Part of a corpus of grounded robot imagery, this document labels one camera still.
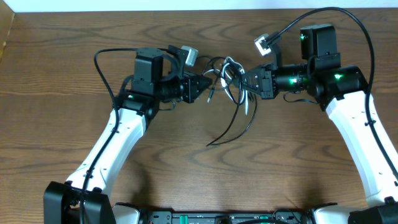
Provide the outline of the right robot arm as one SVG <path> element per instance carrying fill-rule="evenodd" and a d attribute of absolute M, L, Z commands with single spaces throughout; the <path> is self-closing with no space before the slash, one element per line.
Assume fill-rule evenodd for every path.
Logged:
<path fill-rule="evenodd" d="M 273 55 L 243 76 L 243 88 L 264 100 L 306 91 L 342 135 L 364 188 L 367 208 L 328 203 L 302 214 L 302 223 L 396 223 L 397 151 L 367 94 L 370 83 L 354 65 L 342 66 L 331 24 L 300 30 L 302 64 L 284 65 L 277 34 L 255 40 L 262 56 Z"/>

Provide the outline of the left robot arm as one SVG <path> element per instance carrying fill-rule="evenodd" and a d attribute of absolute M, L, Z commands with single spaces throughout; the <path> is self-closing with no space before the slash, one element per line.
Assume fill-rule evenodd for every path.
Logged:
<path fill-rule="evenodd" d="M 45 223 L 146 222 L 133 206 L 110 204 L 119 171 L 161 103 L 193 103 L 212 80 L 185 71 L 198 57 L 192 47 L 143 47 L 134 52 L 134 73 L 124 79 L 118 94 L 110 94 L 113 110 L 96 144 L 64 183 L 51 182 L 45 189 Z"/>

